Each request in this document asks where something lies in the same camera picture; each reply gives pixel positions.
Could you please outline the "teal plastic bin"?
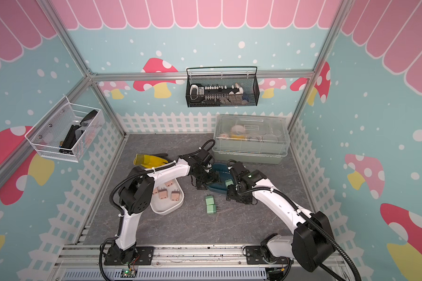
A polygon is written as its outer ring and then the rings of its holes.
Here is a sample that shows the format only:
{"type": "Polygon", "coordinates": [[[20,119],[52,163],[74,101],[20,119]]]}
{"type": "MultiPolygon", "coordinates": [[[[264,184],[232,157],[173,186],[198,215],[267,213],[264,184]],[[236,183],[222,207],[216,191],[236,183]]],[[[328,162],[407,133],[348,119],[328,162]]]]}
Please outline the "teal plastic bin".
{"type": "Polygon", "coordinates": [[[218,172],[218,182],[208,186],[210,192],[215,192],[219,194],[226,195],[227,187],[225,181],[231,179],[233,181],[233,176],[230,174],[228,166],[222,163],[215,163],[212,166],[212,169],[218,172]]]}

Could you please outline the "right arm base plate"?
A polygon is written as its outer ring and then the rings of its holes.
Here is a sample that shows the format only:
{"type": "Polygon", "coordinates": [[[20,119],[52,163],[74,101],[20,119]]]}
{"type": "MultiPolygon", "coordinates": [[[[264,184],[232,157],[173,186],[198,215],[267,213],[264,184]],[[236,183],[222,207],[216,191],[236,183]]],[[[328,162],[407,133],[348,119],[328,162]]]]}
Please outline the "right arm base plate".
{"type": "Polygon", "coordinates": [[[248,265],[288,265],[288,258],[275,257],[261,245],[248,245],[242,249],[248,265]]]}

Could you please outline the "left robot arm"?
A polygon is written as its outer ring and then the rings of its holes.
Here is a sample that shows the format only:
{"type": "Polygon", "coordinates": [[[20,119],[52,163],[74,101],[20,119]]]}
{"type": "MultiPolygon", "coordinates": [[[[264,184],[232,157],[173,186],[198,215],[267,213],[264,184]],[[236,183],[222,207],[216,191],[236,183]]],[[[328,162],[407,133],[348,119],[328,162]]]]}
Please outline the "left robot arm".
{"type": "Polygon", "coordinates": [[[218,172],[212,171],[215,162],[211,149],[216,141],[206,141],[197,151],[178,156],[177,160],[159,167],[135,168],[127,178],[113,188],[110,204],[119,213],[120,222],[114,238],[101,244],[99,265],[129,266],[139,257],[137,251],[137,228],[142,213],[149,207],[153,191],[161,184],[180,177],[190,176],[198,190],[219,182],[218,172]]]}

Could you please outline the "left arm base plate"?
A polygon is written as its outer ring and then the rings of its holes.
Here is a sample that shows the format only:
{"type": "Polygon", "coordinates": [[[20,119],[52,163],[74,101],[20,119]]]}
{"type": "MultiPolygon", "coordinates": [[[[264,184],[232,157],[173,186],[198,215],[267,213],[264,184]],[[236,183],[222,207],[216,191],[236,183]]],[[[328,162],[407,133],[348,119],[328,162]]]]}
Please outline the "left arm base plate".
{"type": "Polygon", "coordinates": [[[117,265],[151,265],[154,257],[154,247],[132,246],[129,249],[122,250],[116,245],[112,245],[104,255],[106,266],[117,265]]]}

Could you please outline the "pink plug front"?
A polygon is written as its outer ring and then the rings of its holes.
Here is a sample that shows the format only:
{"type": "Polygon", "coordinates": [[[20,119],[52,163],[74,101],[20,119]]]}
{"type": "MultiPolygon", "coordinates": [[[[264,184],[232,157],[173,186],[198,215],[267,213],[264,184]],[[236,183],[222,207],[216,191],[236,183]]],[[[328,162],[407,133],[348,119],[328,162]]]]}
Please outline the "pink plug front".
{"type": "Polygon", "coordinates": [[[160,200],[164,200],[168,198],[168,191],[167,189],[158,189],[158,196],[160,200]]]}

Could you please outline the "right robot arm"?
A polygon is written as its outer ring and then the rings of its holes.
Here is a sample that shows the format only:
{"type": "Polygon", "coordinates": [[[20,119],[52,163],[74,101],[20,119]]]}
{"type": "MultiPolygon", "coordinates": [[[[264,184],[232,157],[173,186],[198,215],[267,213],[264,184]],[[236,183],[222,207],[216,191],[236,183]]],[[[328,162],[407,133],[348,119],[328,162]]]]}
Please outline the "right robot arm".
{"type": "Polygon", "coordinates": [[[227,187],[227,199],[238,203],[252,204],[258,201],[267,206],[292,233],[291,237],[273,234],[264,240],[267,259],[294,259],[308,272],[321,268],[333,278],[343,277],[324,265],[334,252],[338,252],[356,281],[360,281],[354,261],[335,241],[328,217],[321,211],[313,213],[301,207],[273,185],[271,180],[258,170],[249,171],[244,164],[235,160],[227,162],[233,184],[227,187]]]}

